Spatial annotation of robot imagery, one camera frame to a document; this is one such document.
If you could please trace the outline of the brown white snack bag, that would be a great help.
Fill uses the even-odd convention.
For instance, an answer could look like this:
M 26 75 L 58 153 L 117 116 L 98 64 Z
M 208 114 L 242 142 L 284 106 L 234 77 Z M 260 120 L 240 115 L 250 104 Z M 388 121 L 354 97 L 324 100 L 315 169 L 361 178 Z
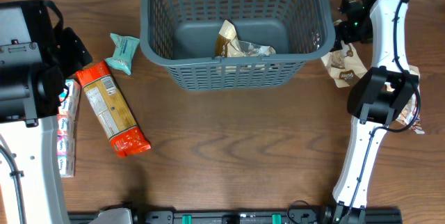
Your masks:
M 218 32 L 216 40 L 216 57 L 222 58 L 238 58 L 238 57 L 258 57 L 258 56 L 270 56 L 277 52 L 271 46 L 258 45 L 251 42 L 246 42 L 238 39 L 235 26 L 225 20 Z M 256 65 L 241 65 L 237 68 L 235 65 L 228 65 L 225 67 L 226 74 L 235 74 L 237 70 L 240 73 L 250 72 L 254 68 L 254 71 L 264 71 L 266 64 Z
M 321 61 L 338 88 L 354 86 L 368 70 L 351 43 L 346 45 L 341 40 L 340 46 L 340 50 L 329 52 Z
M 410 74 L 417 75 L 420 78 L 420 71 L 419 71 L 418 67 L 413 66 L 413 65 L 409 65 L 409 67 L 410 67 Z M 391 85 L 385 85 L 385 88 L 389 92 L 395 91 L 395 89 L 392 88 Z M 405 105 L 404 109 L 401 111 L 401 113 L 397 117 L 396 121 L 401 123 L 404 126 L 408 125 L 414 118 L 417 109 L 418 108 L 416 105 L 416 95 L 414 93 L 413 96 L 408 101 L 408 103 Z M 421 127 L 420 116 L 416 117 L 416 120 L 415 120 L 414 124 L 410 127 L 410 129 L 413 132 L 415 132 L 416 134 L 425 134 L 425 131 Z

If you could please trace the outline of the grey plastic mesh basket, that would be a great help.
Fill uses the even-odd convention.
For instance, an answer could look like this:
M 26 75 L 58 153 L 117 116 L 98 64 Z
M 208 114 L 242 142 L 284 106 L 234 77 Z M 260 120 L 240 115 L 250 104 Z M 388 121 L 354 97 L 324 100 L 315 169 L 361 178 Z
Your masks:
M 270 56 L 216 57 L 228 20 L 239 40 L 271 46 Z M 286 84 L 334 45 L 329 0 L 141 0 L 140 48 L 186 90 L 263 88 Z M 226 74 L 225 67 L 266 64 Z

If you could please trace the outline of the teal snack packet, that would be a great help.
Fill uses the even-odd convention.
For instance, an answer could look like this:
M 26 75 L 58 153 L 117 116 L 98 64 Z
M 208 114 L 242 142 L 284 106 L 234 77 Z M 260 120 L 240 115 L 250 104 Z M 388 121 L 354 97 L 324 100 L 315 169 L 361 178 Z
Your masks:
M 130 76 L 132 60 L 140 40 L 131 36 L 121 36 L 115 33 L 111 33 L 110 37 L 115 44 L 115 50 L 111 57 L 105 59 L 106 63 L 113 69 L 123 71 Z

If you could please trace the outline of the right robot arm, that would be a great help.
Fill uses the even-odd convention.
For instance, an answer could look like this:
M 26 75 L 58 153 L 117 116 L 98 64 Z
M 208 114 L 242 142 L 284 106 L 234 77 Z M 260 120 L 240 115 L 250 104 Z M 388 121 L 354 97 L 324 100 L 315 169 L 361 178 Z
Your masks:
M 323 223 L 365 223 L 367 192 L 379 146 L 410 99 L 419 114 L 419 76 L 411 74 L 405 55 L 405 16 L 410 0 L 341 0 L 347 20 L 335 26 L 334 49 L 370 42 L 369 70 L 351 88 L 347 111 L 351 133 L 340 178 L 334 187 L 336 206 Z

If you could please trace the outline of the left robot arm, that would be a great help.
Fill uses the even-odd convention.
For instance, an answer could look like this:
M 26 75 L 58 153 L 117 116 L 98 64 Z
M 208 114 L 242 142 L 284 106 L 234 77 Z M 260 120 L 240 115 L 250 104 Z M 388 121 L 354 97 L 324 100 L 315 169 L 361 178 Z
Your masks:
M 8 223 L 70 223 L 58 171 L 60 94 L 92 56 L 50 0 L 1 3 L 1 197 Z

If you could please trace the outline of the orange cracker package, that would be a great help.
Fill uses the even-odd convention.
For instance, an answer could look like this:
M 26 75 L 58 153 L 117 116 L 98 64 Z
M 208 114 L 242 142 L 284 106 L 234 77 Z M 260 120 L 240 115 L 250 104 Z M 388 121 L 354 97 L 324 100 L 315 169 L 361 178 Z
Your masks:
M 151 148 L 104 61 L 79 70 L 76 77 L 119 157 L 139 154 Z

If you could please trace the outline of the Kleenex tissue multipack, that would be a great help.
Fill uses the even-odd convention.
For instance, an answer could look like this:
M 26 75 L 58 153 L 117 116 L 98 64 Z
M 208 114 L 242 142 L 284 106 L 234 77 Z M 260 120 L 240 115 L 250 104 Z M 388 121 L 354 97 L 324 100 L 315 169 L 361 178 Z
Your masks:
M 75 169 L 75 129 L 81 87 L 74 79 L 65 81 L 67 88 L 59 95 L 57 158 L 61 177 L 73 177 Z

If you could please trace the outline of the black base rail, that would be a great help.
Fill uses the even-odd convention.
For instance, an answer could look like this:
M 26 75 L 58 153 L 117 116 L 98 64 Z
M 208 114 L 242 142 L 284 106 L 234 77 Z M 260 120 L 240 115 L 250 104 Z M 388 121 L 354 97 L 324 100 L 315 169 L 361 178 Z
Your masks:
M 351 217 L 343 218 L 348 210 L 344 207 L 312 206 L 302 200 L 292 203 L 286 211 L 148 211 L 138 212 L 131 203 L 113 205 L 101 209 L 98 213 L 68 213 L 70 223 L 92 223 L 105 211 L 124 207 L 131 213 L 130 223 L 139 224 L 327 224 L 327 223 L 363 223 L 363 224 L 402 224 L 400 209 L 369 208 L 351 211 Z

